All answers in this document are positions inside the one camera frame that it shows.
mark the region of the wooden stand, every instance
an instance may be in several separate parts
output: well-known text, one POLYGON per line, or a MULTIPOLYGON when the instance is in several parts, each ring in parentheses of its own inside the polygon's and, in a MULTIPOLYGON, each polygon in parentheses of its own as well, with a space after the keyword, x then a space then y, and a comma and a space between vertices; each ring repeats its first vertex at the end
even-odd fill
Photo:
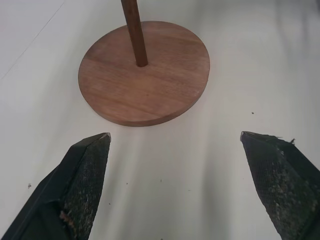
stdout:
POLYGON ((103 118, 144 127, 187 111, 207 85, 210 59, 191 31, 162 21, 140 22, 137 0, 121 0, 127 26, 100 38, 78 74, 84 99, 103 118))

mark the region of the round wooden base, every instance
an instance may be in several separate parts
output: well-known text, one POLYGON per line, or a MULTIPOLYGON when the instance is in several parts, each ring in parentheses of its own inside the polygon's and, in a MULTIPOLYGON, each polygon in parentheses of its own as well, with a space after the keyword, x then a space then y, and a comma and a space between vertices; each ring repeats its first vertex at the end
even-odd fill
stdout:
POLYGON ((141 23, 149 64, 136 65, 127 26, 102 38, 85 54, 78 74, 84 99, 103 118, 144 127, 187 111, 205 90, 210 59, 191 31, 161 21, 141 23))

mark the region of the wooden dowel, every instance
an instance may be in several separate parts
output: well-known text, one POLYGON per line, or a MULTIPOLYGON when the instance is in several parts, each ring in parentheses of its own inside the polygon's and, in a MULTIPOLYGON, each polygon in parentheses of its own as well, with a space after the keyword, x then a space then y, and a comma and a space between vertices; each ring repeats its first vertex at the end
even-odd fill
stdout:
POLYGON ((148 64, 148 58, 137 0, 121 0, 121 3, 131 38, 136 65, 144 67, 148 64))

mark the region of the circular wooden disc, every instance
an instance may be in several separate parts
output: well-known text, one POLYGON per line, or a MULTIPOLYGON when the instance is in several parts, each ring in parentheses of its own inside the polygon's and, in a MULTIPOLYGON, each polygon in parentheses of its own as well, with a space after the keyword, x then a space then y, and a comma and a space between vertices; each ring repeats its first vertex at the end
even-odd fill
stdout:
POLYGON ((162 21, 142 22, 149 64, 136 65, 127 26, 100 38, 85 54, 78 74, 80 91, 103 118, 143 127, 187 111, 205 90, 210 59, 191 31, 162 21))

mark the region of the wooden pole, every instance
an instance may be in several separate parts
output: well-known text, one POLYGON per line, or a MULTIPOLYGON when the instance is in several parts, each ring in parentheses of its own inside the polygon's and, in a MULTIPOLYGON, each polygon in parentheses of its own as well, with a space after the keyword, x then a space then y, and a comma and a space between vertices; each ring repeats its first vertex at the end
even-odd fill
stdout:
POLYGON ((121 3, 131 38, 136 65, 144 67, 148 64, 148 58, 137 0, 121 0, 121 3))

